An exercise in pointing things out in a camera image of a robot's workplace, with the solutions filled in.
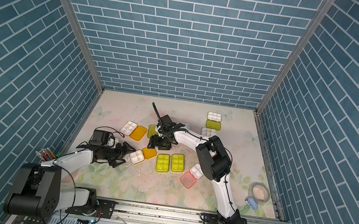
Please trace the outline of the green pillbox sideways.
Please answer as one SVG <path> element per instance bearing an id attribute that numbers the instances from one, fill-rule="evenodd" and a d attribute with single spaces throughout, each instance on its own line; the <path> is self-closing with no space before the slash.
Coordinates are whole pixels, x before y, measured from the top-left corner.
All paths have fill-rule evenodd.
<path id="1" fill-rule="evenodd" d="M 151 138 L 154 135 L 157 135 L 157 131 L 156 131 L 156 125 L 149 125 L 148 127 L 148 132 L 147 132 L 147 137 Z"/>

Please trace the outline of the small orange pillbox front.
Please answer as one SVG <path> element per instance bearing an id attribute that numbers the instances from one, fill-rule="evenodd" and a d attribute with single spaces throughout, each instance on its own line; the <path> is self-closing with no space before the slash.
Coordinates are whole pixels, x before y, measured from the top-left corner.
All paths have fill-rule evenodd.
<path id="1" fill-rule="evenodd" d="M 133 165 L 142 163 L 144 160 L 148 160 L 157 155 L 155 149 L 143 148 L 142 150 L 136 150 L 135 152 L 130 153 L 130 161 Z"/>

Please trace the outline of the green pillbox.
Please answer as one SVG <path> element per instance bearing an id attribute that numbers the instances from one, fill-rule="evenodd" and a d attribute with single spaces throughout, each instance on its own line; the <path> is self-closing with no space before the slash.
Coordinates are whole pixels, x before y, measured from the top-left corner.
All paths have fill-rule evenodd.
<path id="1" fill-rule="evenodd" d="M 185 166 L 185 160 L 184 160 L 183 154 L 173 154 L 172 155 L 172 161 L 171 161 L 171 170 L 172 172 L 183 172 L 184 166 Z"/>
<path id="2" fill-rule="evenodd" d="M 207 113 L 207 121 L 206 121 L 206 128 L 207 129 L 214 129 L 214 130 L 221 130 L 221 122 L 222 122 L 222 115 L 216 112 L 208 112 Z"/>
<path id="3" fill-rule="evenodd" d="M 158 154 L 156 158 L 155 170 L 160 173 L 167 173 L 170 167 L 170 155 Z"/>

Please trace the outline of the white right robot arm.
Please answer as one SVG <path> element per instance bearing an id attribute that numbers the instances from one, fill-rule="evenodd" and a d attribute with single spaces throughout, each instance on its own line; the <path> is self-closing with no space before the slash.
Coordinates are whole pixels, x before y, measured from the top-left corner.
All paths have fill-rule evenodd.
<path id="1" fill-rule="evenodd" d="M 197 153 L 204 176 L 212 182 L 217 201 L 218 224 L 241 224 L 243 220 L 237 208 L 230 185 L 232 160 L 217 136 L 210 138 L 187 130 L 181 123 L 175 123 L 169 116 L 158 120 L 157 134 L 151 136 L 150 149 L 168 150 L 171 145 L 182 144 Z"/>

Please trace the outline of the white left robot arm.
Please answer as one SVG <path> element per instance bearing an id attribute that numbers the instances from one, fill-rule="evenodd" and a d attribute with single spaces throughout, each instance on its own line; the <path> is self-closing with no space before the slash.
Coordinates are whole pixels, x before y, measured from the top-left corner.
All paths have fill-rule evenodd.
<path id="1" fill-rule="evenodd" d="M 5 199 L 4 212 L 48 220 L 56 211 L 84 216 L 99 216 L 101 210 L 96 190 L 76 185 L 73 172 L 92 163 L 106 163 L 116 168 L 136 149 L 129 143 L 115 147 L 83 142 L 78 150 L 55 160 L 27 163 Z"/>

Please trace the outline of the clear pillbox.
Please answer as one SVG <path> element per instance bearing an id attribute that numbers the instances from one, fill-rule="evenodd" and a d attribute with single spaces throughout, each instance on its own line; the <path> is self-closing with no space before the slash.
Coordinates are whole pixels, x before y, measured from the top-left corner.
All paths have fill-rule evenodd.
<path id="1" fill-rule="evenodd" d="M 207 128 L 207 127 L 204 127 L 201 129 L 201 135 L 202 137 L 206 137 L 206 138 L 211 138 L 213 136 L 216 136 L 217 135 L 217 130 L 215 129 L 211 129 L 211 128 Z"/>

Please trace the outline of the pink pillbox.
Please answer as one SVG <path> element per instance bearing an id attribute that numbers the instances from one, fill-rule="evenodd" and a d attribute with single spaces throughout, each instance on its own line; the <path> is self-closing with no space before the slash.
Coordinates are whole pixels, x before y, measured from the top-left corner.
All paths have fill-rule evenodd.
<path id="1" fill-rule="evenodd" d="M 203 176 L 203 171 L 200 164 L 198 163 L 192 166 L 188 172 L 184 173 L 179 180 L 186 189 L 190 189 Z"/>

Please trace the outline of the pink pencil cup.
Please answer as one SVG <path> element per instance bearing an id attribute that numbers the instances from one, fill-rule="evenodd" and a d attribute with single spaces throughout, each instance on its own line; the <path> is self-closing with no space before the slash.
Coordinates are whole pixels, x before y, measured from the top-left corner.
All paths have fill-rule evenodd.
<path id="1" fill-rule="evenodd" d="M 39 151 L 36 151 L 36 156 L 41 159 L 43 162 L 53 161 L 56 159 L 56 156 L 49 148 L 44 148 Z"/>

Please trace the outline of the black calculator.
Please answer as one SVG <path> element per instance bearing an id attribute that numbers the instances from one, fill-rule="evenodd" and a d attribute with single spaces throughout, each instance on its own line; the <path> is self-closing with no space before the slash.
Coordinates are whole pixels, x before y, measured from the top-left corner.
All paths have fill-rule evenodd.
<path id="1" fill-rule="evenodd" d="M 16 218 L 11 222 L 11 224 L 44 224 L 41 219 L 17 215 Z"/>

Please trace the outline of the tape roll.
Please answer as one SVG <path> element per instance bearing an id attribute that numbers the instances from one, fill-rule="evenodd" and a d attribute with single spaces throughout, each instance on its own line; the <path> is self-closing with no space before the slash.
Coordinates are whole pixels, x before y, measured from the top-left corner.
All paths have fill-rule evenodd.
<path id="1" fill-rule="evenodd" d="M 252 182 L 249 185 L 248 196 L 252 197 L 255 202 L 264 204 L 270 200 L 270 192 L 268 188 L 260 182 Z"/>

